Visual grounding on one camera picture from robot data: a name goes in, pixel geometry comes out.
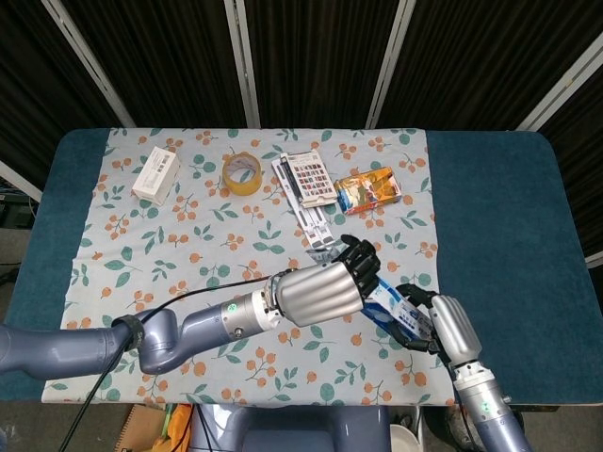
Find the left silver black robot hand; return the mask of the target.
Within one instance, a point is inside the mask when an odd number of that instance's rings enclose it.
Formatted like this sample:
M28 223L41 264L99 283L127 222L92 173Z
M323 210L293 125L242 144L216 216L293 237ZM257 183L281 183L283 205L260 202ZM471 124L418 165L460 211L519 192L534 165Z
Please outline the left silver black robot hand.
M277 274L270 280L271 304L287 320L306 327L364 308L379 285L381 261L374 246L353 235L332 261Z

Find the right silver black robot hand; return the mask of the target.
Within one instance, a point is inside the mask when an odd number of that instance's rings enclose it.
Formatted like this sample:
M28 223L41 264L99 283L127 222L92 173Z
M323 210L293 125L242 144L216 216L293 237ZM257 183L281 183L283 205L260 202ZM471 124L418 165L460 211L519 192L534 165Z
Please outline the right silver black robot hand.
M471 321L461 303L454 297L424 290L414 284L405 283L396 290L415 307L428 308L432 332L430 339L410 339L403 332L395 332L394 338L404 347L437 354L443 363L453 367L475 362L482 347Z

